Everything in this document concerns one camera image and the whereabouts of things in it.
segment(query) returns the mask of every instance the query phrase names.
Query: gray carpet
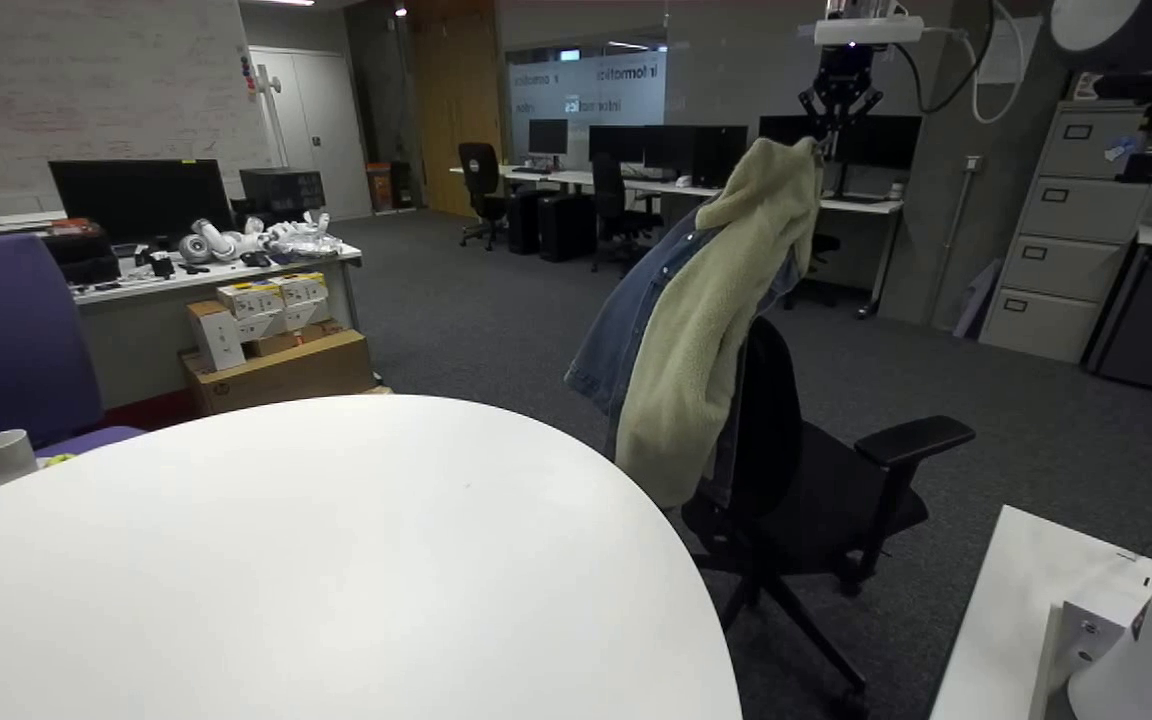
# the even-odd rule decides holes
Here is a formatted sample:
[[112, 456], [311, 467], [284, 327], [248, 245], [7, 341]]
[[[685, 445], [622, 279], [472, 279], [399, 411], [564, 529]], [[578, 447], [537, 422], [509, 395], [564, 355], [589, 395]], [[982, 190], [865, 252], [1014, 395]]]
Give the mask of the gray carpet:
[[[391, 388], [518, 409], [600, 447], [607, 422], [561, 376], [618, 272], [456, 249], [460, 222], [442, 215], [370, 220], [346, 235], [370, 252], [360, 318]], [[855, 440], [950, 411], [982, 433], [919, 473], [933, 521], [887, 545], [859, 601], [829, 579], [795, 582], [874, 674], [878, 720], [928, 716], [999, 503], [1152, 556], [1152, 392], [907, 323], [859, 323], [849, 309], [795, 304], [776, 323], [821, 428]], [[750, 720], [817, 720], [817, 691], [841, 689], [773, 604], [736, 624], [731, 654]]]

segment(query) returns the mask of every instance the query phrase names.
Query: filing cabinet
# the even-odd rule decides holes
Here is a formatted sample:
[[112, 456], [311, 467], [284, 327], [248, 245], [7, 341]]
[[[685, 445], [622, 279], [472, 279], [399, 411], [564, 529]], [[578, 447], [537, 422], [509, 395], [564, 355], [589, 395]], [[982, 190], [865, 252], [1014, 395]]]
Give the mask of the filing cabinet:
[[1138, 240], [1150, 183], [1116, 183], [1134, 105], [1060, 105], [982, 342], [1081, 364]]

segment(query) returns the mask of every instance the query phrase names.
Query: purple chair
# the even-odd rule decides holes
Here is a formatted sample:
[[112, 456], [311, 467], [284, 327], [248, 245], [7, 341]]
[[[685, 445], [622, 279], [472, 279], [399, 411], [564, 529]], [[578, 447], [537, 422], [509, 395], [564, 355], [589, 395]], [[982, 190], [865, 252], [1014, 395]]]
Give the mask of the purple chair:
[[87, 452], [138, 428], [98, 428], [100, 392], [71, 293], [43, 240], [0, 240], [0, 428], [36, 452]]

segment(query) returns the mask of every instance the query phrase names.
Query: door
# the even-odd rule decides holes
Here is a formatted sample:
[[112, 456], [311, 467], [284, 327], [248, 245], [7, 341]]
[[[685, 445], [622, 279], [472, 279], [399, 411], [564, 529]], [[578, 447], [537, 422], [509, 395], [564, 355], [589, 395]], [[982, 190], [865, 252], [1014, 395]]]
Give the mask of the door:
[[489, 0], [413, 3], [413, 70], [426, 202], [447, 215], [472, 215], [456, 145], [489, 140], [500, 153], [500, 52]]
[[253, 48], [253, 65], [267, 80], [261, 111], [277, 163], [321, 170], [333, 220], [371, 215], [348, 65], [309, 48]]

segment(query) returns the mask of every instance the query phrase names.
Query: paper cup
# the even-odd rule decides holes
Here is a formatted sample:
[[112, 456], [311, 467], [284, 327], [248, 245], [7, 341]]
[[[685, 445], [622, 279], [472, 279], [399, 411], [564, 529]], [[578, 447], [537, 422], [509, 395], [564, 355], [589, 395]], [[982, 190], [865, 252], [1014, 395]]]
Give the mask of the paper cup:
[[36, 456], [26, 428], [0, 433], [0, 483], [36, 473]]

